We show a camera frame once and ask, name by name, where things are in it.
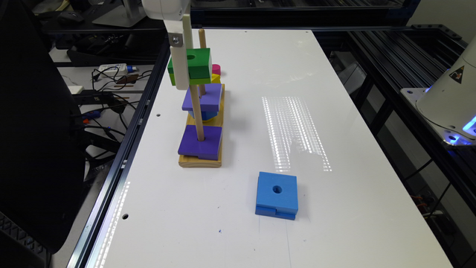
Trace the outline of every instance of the metal frame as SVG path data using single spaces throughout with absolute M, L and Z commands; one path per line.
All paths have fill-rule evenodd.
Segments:
M 120 193 L 121 187 L 124 184 L 147 119 L 150 117 L 150 110 L 157 95 L 162 77 L 164 76 L 169 56 L 170 47 L 168 42 L 164 42 L 161 46 L 161 53 L 142 94 L 141 101 L 132 117 L 130 127 L 112 163 L 111 170 L 89 215 L 83 233 L 73 251 L 73 255 L 68 262 L 68 268 L 79 268 L 86 265 L 95 244 L 96 237 L 101 230 L 101 226 L 104 220 L 107 219 L 106 215 L 111 213 L 109 208 L 114 207 L 115 202 L 117 202 L 117 193 Z
M 359 6 L 329 1 L 335 6 L 293 7 L 279 1 L 279 7 L 192 7 L 193 25 L 203 28 L 313 28 L 349 26 L 404 26 L 413 16 L 420 0 L 405 0 L 401 7 Z

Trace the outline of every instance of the white tabletop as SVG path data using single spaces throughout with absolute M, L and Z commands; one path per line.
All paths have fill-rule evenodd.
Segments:
M 451 267 L 311 31 L 207 30 L 207 44 L 223 166 L 179 167 L 185 92 L 164 75 L 90 267 Z M 295 221 L 254 214 L 260 171 L 297 176 Z

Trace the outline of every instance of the wooden base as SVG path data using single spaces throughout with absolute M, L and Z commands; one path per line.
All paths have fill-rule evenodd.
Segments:
M 210 119 L 209 121 L 203 122 L 204 126 L 223 127 L 223 111 L 225 110 L 225 84 L 222 84 L 222 90 L 223 93 L 222 99 L 220 101 L 220 111 L 216 117 Z M 188 124 L 195 125 L 195 119 L 193 119 L 191 115 L 188 115 L 187 117 L 187 125 Z M 199 159 L 196 156 L 180 156 L 178 158 L 178 164 L 183 168 L 219 168 L 222 166 L 222 147 L 223 140 L 222 145 L 220 145 L 218 160 L 216 161 Z

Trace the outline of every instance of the wooden dowel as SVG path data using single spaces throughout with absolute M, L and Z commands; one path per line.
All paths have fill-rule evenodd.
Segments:
M 199 30 L 199 38 L 200 38 L 200 48 L 207 48 L 207 40 L 205 39 L 205 30 Z M 207 94 L 205 91 L 205 85 L 200 85 L 200 97 Z
M 207 40 L 205 39 L 205 30 L 199 30 L 199 38 L 200 38 L 200 48 L 207 48 Z
M 204 141 L 202 110 L 200 109 L 199 89 L 197 85 L 190 85 L 190 96 L 192 98 L 193 117 L 195 118 L 196 137 L 199 141 Z

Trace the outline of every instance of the hole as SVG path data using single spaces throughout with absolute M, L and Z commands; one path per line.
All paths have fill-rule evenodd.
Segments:
M 275 192 L 276 194 L 281 194 L 282 191 L 283 189 L 280 186 L 273 186 L 273 192 Z

